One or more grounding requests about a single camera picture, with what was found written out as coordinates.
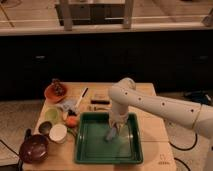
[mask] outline green tray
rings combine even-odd
[[[139,164],[143,161],[137,117],[130,113],[127,124],[112,141],[104,140],[109,131],[108,113],[82,113],[78,130],[75,162],[85,164]]]

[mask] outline dark red bowl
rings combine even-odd
[[[32,135],[19,150],[19,157],[25,163],[40,163],[47,157],[48,140],[43,135]]]

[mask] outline floor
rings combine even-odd
[[[182,92],[158,93],[160,96],[184,99]],[[18,152],[23,141],[25,130],[34,129],[38,115],[41,111],[44,100],[7,101],[0,102],[0,138],[12,149]],[[170,141],[178,147],[190,147],[195,139],[194,132],[179,125],[165,121],[165,126]],[[174,157],[184,161],[192,171],[201,171],[208,149],[208,140],[198,136],[197,145],[190,151],[179,151],[173,149]],[[13,171],[18,158],[0,144],[0,171]],[[178,171],[185,171],[186,168],[176,162]]]
[[[22,0],[21,3],[20,0],[10,0],[2,6],[14,28],[51,28],[59,27],[54,7],[57,3],[57,0]],[[212,0],[135,0],[133,23],[200,22],[211,8]],[[11,28],[1,10],[0,28]]]

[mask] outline dark wall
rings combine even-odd
[[[43,98],[52,78],[117,82],[157,91],[213,88],[213,31],[0,37],[0,99]]]

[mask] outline red object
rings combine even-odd
[[[40,163],[47,157],[48,140],[43,135],[33,135],[21,145],[19,157],[25,163]]]
[[[54,85],[50,84],[44,91],[45,98],[52,103],[57,103],[57,102],[61,101],[62,99],[64,99],[66,97],[66,94],[67,94],[67,88],[63,84],[61,84],[61,86],[64,89],[63,95],[57,96],[54,92]]]
[[[68,116],[66,119],[66,125],[70,128],[74,128],[78,125],[76,116]]]

